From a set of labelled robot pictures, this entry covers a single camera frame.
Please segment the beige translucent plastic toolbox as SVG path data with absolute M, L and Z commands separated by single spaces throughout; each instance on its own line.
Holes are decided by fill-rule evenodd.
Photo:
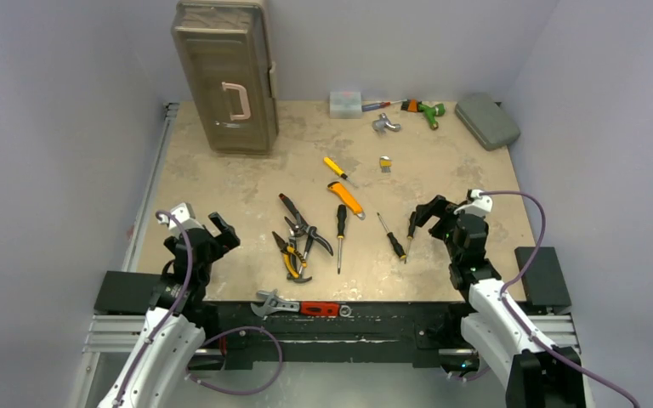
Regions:
M 265 1 L 180 1 L 171 28 L 210 147 L 266 155 L 279 133 Z

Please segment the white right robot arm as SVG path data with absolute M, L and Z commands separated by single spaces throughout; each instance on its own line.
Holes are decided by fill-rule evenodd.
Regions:
M 584 407 L 587 404 L 581 360 L 572 347 L 560 347 L 528 318 L 505 288 L 486 256 L 492 200 L 472 190 L 460 204 L 437 195 L 418 205 L 410 226 L 430 229 L 445 243 L 450 279 L 472 307 L 471 314 L 446 319 L 443 333 L 456 346 L 471 344 L 497 376 L 508 407 Z

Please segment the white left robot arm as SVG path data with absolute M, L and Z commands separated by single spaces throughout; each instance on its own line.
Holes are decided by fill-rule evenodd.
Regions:
M 241 244 L 234 227 L 212 212 L 208 218 L 218 231 L 212 234 L 188 203 L 156 217 L 170 231 L 163 245 L 173 259 L 151 290 L 139 337 L 101 407 L 161 407 L 185 379 L 196 350 L 219 339 L 214 309 L 204 297 L 213 263 Z

